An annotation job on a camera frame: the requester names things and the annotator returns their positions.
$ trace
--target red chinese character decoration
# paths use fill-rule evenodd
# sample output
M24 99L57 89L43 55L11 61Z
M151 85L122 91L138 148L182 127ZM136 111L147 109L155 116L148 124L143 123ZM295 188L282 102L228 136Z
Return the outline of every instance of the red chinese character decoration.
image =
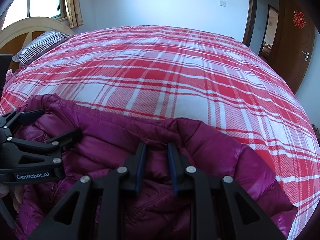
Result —
M295 11L294 12L294 17L292 18L294 25L296 27L299 27L300 29L302 29L304 26L307 25L306 22L303 21L303 13L299 12L299 11Z

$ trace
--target headboard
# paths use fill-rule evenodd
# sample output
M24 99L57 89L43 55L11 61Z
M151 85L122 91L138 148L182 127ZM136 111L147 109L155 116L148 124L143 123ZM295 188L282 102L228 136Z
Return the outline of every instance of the headboard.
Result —
M52 18L25 18L0 31L0 54L16 55L32 40L51 29L56 29L65 34L75 34L68 26ZM14 72L18 68L19 63L12 61L9 69L12 69L12 72Z

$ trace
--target light switch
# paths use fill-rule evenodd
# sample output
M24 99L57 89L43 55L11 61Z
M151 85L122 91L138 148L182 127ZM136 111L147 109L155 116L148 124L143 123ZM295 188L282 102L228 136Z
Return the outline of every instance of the light switch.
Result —
M220 0L219 5L221 5L221 6L225 7L225 6L226 6L226 2L225 2L225 1L221 1L221 0Z

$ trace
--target plaid bedspread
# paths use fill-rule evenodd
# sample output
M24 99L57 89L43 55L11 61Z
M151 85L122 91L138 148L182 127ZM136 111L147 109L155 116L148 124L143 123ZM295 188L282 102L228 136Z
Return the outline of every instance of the plaid bedspread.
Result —
M187 117L252 147L299 208L289 239L320 198L319 146L289 87L233 38L166 26L82 33L22 68L1 98L1 114L31 95L129 116Z

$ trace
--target striped pillow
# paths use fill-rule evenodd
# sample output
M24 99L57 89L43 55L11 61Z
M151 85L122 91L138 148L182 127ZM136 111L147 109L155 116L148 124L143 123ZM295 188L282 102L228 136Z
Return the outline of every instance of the striped pillow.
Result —
M72 35L67 35L56 30L49 30L20 50L12 60L19 62L22 66L29 65L49 50L65 42L70 37L72 37Z

